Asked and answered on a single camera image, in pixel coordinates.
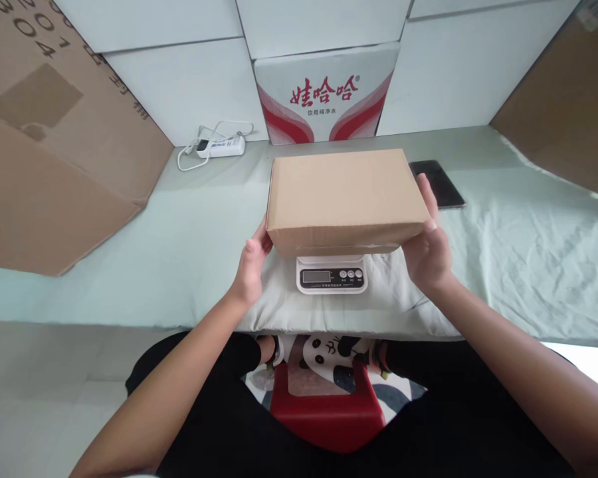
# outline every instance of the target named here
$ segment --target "tile floor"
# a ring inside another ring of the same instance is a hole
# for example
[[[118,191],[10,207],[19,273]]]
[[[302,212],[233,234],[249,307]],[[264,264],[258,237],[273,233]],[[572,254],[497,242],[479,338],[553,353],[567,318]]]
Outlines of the tile floor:
[[[0,478],[68,476],[126,398],[135,361],[174,332],[0,323]],[[550,346],[598,381],[598,349]]]

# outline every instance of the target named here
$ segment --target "white cloth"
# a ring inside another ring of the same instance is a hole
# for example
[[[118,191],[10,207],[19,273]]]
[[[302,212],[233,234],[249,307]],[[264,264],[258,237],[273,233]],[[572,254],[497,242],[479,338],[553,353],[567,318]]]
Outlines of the white cloth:
[[[146,210],[61,278],[0,269],[0,320],[194,326],[231,284],[264,215],[273,157],[395,147],[409,161],[439,161],[466,199],[441,222],[467,287],[541,340],[598,346],[598,197],[525,165],[489,127],[250,142],[241,158],[190,173],[173,154]],[[363,294],[302,295],[294,259],[273,251],[264,295],[239,330],[458,337],[409,281],[400,251],[367,256],[367,269]]]

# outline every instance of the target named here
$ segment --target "digital kitchen scale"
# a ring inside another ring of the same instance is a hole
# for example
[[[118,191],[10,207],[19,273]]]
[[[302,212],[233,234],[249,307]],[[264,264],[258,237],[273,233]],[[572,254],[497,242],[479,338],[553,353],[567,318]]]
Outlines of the digital kitchen scale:
[[[367,289],[365,256],[297,257],[297,288],[305,294],[353,294]]]

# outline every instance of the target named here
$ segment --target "black pants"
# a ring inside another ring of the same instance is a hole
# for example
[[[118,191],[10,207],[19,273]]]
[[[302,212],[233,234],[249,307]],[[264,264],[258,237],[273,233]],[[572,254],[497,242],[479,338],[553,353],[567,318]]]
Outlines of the black pants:
[[[186,332],[137,362],[131,394]],[[340,455],[295,436],[241,381],[260,361],[248,335],[233,334],[161,462],[160,477],[569,476],[573,471],[472,347],[461,342],[388,342],[386,362],[428,388],[366,446]]]

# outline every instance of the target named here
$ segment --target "fingernail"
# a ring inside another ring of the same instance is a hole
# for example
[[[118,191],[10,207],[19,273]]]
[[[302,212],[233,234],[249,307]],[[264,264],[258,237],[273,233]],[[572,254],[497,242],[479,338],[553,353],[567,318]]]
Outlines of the fingernail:
[[[437,228],[437,222],[434,219],[428,219],[423,223],[423,230],[425,232],[432,232]]]

